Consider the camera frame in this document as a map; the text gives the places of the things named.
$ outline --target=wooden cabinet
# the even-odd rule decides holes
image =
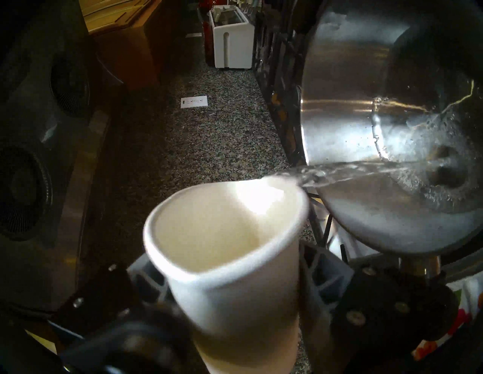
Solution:
[[[80,0],[103,63],[129,90],[159,84],[179,21],[179,0]]]

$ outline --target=stainless steel pot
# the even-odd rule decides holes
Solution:
[[[483,224],[483,21],[470,2],[420,3],[329,1],[306,56],[300,122],[309,165],[459,160],[319,191],[368,246],[427,256]]]

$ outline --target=speaker grille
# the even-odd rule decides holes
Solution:
[[[50,184],[39,160],[24,148],[0,149],[0,230],[12,240],[27,240],[45,214]]]
[[[84,66],[66,55],[54,59],[50,87],[59,106],[69,115],[82,117],[89,106],[89,79]]]

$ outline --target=cup rim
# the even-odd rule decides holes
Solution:
[[[261,268],[275,258],[297,236],[297,233],[302,229],[307,219],[309,210],[308,197],[303,189],[297,187],[295,191],[298,201],[294,219],[281,235],[275,236],[258,249],[217,268],[200,273],[190,272],[174,264],[162,253],[162,249],[158,249],[158,247],[161,247],[161,243],[157,243],[155,240],[154,225],[164,207],[172,200],[179,198],[190,190],[203,188],[207,184],[211,183],[198,184],[174,193],[158,204],[146,219],[142,232],[145,251],[153,265],[168,281],[175,280],[185,285],[203,289],[216,288],[232,283]]]

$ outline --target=speaker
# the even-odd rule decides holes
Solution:
[[[105,118],[93,116],[101,67],[77,0],[43,1],[7,49],[0,63],[0,299],[50,312],[76,287],[82,220],[107,131]]]

